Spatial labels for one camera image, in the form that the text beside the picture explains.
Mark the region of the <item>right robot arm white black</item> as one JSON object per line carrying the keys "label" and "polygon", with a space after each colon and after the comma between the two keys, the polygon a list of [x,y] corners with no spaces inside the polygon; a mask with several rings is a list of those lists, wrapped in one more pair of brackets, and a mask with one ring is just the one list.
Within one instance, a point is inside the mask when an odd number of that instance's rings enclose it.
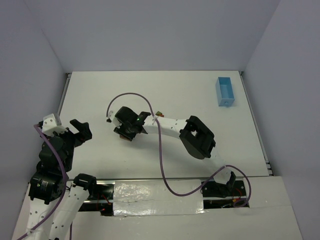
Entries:
{"label": "right robot arm white black", "polygon": [[210,171],[221,170],[213,178],[217,183],[234,184],[235,174],[219,156],[213,132],[198,117],[192,115],[188,119],[173,119],[152,116],[145,111],[136,114],[126,106],[117,112],[110,111],[107,116],[109,122],[115,125],[114,132],[130,142],[138,134],[159,134],[181,140],[189,155],[202,160]]}

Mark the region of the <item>blue plastic box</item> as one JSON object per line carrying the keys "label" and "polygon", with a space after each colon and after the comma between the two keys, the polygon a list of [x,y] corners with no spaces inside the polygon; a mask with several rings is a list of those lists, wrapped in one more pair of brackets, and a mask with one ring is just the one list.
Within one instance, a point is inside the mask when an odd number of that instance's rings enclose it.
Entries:
{"label": "blue plastic box", "polygon": [[219,107],[231,107],[235,101],[230,77],[218,77],[216,84],[216,96]]}

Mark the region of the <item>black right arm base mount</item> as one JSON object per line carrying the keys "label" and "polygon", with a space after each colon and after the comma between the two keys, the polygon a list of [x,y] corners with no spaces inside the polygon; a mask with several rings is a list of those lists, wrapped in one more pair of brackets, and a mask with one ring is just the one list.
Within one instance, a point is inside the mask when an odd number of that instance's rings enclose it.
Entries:
{"label": "black right arm base mount", "polygon": [[230,180],[227,184],[217,183],[214,180],[208,181],[202,188],[201,193],[203,197],[244,197],[246,190],[242,180],[236,180],[236,175],[231,172]]}

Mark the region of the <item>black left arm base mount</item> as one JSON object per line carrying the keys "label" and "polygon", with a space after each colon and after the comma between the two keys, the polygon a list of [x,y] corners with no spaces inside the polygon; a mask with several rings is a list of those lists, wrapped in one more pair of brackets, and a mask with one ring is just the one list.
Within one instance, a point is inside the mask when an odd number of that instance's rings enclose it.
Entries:
{"label": "black left arm base mount", "polygon": [[79,174],[63,197],[59,210],[96,212],[102,216],[114,215],[114,184],[99,182],[94,176]]}

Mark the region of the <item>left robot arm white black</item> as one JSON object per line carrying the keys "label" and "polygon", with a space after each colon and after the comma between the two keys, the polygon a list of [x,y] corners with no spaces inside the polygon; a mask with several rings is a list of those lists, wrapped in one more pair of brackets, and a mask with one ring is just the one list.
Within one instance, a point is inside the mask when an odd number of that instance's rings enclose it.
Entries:
{"label": "left robot arm white black", "polygon": [[96,177],[85,173],[67,186],[75,148],[92,139],[87,122],[73,119],[70,124],[76,133],[52,116],[34,125],[43,143],[29,182],[29,216],[22,240],[63,240],[70,236],[77,212],[96,188]]}

